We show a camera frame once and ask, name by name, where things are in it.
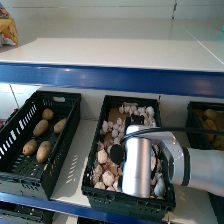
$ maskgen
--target metal cylinder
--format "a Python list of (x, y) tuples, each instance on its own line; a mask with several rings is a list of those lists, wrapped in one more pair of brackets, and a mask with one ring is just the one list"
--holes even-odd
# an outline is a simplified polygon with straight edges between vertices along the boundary
[(133, 137), (126, 141), (123, 193), (141, 198), (150, 196), (151, 147), (151, 140), (146, 138)]

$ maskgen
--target potato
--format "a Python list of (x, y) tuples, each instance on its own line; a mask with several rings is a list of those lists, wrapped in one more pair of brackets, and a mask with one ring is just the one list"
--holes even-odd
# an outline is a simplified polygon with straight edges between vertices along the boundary
[(39, 163), (43, 163), (50, 155), (50, 152), (51, 152), (51, 143), (49, 141), (42, 142), (37, 151), (36, 156), (37, 161)]
[(217, 135), (215, 137), (214, 142), (211, 144), (211, 146), (214, 149), (224, 148), (224, 136)]
[(215, 118), (217, 117), (217, 113), (214, 110), (208, 109), (204, 112), (204, 119), (210, 119), (210, 120), (215, 120)]
[(213, 120), (207, 119), (205, 121), (205, 123), (207, 124), (207, 126), (209, 127), (209, 129), (214, 130), (214, 131), (217, 131), (217, 127), (216, 127), (216, 125), (215, 125), (215, 123), (214, 123)]
[(51, 109), (45, 109), (42, 113), (42, 119), (50, 121), (54, 117), (54, 112)]
[(48, 129), (48, 121), (41, 120), (33, 130), (33, 135), (35, 137), (41, 136)]
[(25, 156), (32, 155), (37, 149), (37, 142), (35, 139), (29, 140), (23, 147), (23, 154)]
[[(204, 128), (206, 130), (210, 129), (208, 127), (208, 125), (206, 124), (206, 122), (201, 117), (198, 117), (198, 120), (200, 121), (202, 128)], [(210, 143), (214, 141), (214, 135), (212, 135), (212, 134), (206, 134), (206, 138), (207, 138), (208, 142), (210, 142)]]
[(54, 126), (54, 133), (58, 134), (61, 132), (62, 128), (64, 127), (64, 124), (66, 122), (66, 118), (60, 120), (55, 126)]

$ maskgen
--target white tile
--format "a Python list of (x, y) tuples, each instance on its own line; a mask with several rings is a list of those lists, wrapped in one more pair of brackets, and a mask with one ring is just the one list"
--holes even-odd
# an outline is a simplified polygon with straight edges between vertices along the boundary
[(7, 119), (14, 111), (17, 109), (16, 101), (12, 93), (0, 93), (1, 99), (1, 109), (0, 109), (0, 119)]

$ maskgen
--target white shelf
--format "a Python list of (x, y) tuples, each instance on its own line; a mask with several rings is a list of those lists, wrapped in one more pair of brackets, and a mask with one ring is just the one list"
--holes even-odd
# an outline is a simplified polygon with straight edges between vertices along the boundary
[[(90, 207), (81, 185), (97, 121), (81, 120), (52, 195), (53, 200)], [(180, 144), (189, 146), (185, 135), (176, 135)], [(177, 207), (164, 221), (184, 224), (217, 223), (207, 192), (175, 186)]]
[(1, 62), (224, 71), (222, 20), (16, 19)]

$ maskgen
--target blue shelf edge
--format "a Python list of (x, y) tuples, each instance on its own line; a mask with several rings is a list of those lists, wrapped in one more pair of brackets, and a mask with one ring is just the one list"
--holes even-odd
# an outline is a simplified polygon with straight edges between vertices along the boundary
[(67, 204), (56, 202), (53, 200), (44, 201), (36, 198), (20, 196), (20, 195), (13, 195), (0, 192), (0, 201), (2, 202), (9, 202), (13, 204), (20, 204), (29, 207), (36, 207), (44, 210), (54, 211), (58, 213), (64, 213), (68, 215), (75, 215), (84, 218), (95, 219), (104, 222), (112, 222), (117, 224), (158, 224), (151, 221), (140, 220), (132, 217), (116, 215), (112, 213), (105, 213), (101, 211), (96, 211), (91, 208), (81, 207), (77, 205)]
[(224, 98), (224, 72), (0, 63), (0, 83)]

